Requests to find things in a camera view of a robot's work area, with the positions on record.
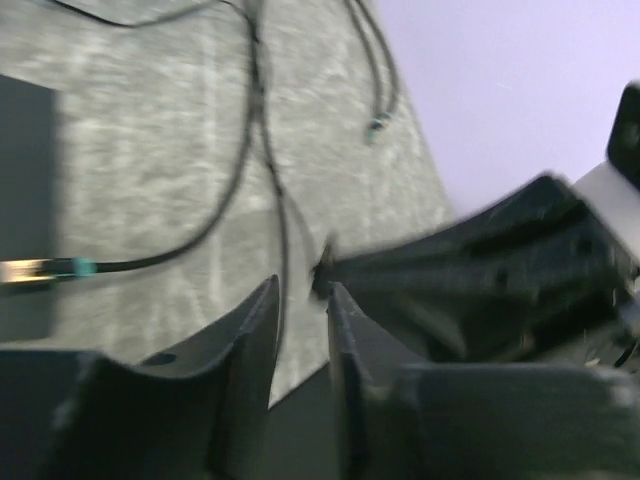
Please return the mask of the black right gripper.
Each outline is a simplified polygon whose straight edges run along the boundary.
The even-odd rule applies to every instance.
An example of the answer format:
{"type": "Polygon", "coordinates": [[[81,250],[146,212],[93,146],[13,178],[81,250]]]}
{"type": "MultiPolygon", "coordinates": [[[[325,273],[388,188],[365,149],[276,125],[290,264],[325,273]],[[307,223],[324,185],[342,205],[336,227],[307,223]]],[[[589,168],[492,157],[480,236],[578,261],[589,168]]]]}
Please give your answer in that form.
{"type": "Polygon", "coordinates": [[[319,300],[343,285],[411,350],[439,362],[516,359],[604,322],[639,263],[562,179],[542,175],[443,230],[338,256],[313,270],[319,300]]]}

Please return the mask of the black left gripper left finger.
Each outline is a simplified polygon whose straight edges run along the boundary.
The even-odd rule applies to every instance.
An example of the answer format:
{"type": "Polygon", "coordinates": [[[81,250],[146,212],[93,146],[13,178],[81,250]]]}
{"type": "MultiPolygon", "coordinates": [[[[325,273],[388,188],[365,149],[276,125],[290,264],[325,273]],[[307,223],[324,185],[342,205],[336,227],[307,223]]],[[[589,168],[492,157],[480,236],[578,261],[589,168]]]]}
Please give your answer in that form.
{"type": "Polygon", "coordinates": [[[255,479],[279,282],[137,365],[96,351],[1,354],[5,479],[255,479]]]}

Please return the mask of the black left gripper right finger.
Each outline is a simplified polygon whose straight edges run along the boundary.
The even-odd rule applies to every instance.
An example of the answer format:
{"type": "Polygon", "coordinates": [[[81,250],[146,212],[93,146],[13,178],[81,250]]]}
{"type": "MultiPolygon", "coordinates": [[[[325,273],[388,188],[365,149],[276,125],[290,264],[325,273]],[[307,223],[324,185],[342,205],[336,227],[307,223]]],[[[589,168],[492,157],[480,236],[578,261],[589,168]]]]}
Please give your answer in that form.
{"type": "Polygon", "coordinates": [[[342,479],[635,479],[639,392],[601,367],[433,364],[336,285],[329,370],[342,479]]]}

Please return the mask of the black patch cable teal plug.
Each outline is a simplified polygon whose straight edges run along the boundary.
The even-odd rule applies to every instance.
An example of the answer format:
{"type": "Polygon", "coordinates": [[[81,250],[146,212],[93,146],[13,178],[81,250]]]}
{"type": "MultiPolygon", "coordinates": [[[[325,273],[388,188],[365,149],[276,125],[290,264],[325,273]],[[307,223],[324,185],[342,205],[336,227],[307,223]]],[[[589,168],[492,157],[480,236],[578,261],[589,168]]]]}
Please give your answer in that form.
{"type": "Polygon", "coordinates": [[[315,240],[299,205],[281,181],[279,169],[276,165],[270,143],[266,108],[267,87],[261,66],[264,43],[259,34],[259,14],[249,6],[241,8],[231,1],[227,1],[225,4],[231,7],[247,25],[247,36],[249,40],[247,107],[244,114],[241,144],[232,175],[229,178],[226,190],[222,194],[218,206],[212,212],[209,219],[203,224],[199,231],[194,233],[193,236],[183,244],[163,253],[134,260],[96,262],[83,257],[3,260],[1,262],[1,284],[3,286],[16,286],[21,288],[23,286],[29,287],[31,285],[47,285],[62,281],[73,281],[76,279],[89,278],[97,274],[136,271],[167,263],[196,248],[219,226],[219,223],[231,206],[241,186],[242,177],[252,146],[252,130],[255,125],[260,126],[260,132],[265,141],[264,165],[268,170],[270,184],[275,197],[277,228],[280,239],[282,280],[288,281],[290,275],[289,262],[291,247],[286,215],[287,209],[291,210],[298,224],[303,240],[306,260],[312,261],[314,259],[315,240]]]}

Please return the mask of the black switch box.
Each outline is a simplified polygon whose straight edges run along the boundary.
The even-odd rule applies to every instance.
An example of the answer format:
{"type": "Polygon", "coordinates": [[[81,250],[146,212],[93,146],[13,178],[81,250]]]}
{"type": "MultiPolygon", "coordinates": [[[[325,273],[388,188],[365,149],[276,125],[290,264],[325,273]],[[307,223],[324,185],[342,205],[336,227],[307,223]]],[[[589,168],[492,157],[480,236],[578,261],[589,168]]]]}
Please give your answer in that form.
{"type": "MultiPolygon", "coordinates": [[[[52,258],[56,253],[55,92],[1,78],[1,259],[52,258]]],[[[44,284],[1,288],[1,340],[50,334],[56,294],[44,284]]]]}

